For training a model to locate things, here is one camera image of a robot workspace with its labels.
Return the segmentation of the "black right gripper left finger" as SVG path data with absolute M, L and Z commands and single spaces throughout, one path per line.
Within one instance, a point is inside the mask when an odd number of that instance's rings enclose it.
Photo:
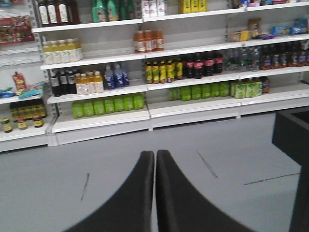
M 155 155 L 142 151 L 121 187 L 68 232 L 150 232 Z

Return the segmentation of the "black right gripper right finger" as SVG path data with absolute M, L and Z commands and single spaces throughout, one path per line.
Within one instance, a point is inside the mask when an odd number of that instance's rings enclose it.
M 156 155 L 155 198 L 161 232 L 249 232 L 205 198 L 168 150 Z

